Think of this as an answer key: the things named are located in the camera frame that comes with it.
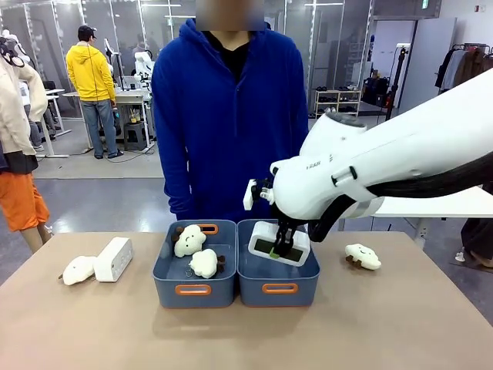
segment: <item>blue storage bin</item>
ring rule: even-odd
[[[201,226],[207,235],[202,249],[212,249],[226,258],[224,272],[210,279],[198,277],[189,268],[192,256],[178,258],[171,241],[177,227]],[[159,302],[166,308],[219,308],[233,303],[234,278],[238,265],[236,224],[226,220],[178,221],[169,227],[153,269]]]
[[[320,266],[313,251],[301,267],[251,254],[248,243],[259,220],[238,224],[238,274],[241,301],[250,307],[309,306],[317,289]]]

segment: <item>mannequin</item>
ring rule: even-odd
[[[8,39],[0,38],[0,208],[10,231],[19,231],[35,253],[51,238],[45,225],[49,211],[32,178],[38,162],[29,141],[30,127],[19,79],[29,86],[32,119],[41,120],[48,100],[41,77],[18,56],[22,48],[12,48],[15,37],[7,36]]]

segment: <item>man in blue hoodie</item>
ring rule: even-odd
[[[240,31],[253,24],[253,3],[207,2],[213,10],[197,10],[154,66],[164,191],[178,220],[269,218],[267,202],[244,211],[248,180],[297,156],[308,134],[301,54],[263,22]]]

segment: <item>yellow hoodie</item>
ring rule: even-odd
[[[67,53],[69,78],[81,100],[115,100],[115,87],[105,56],[87,42],[79,42]]]

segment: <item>orange pants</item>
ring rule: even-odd
[[[0,173],[0,208],[10,231],[22,231],[45,223],[49,211],[32,175]]]

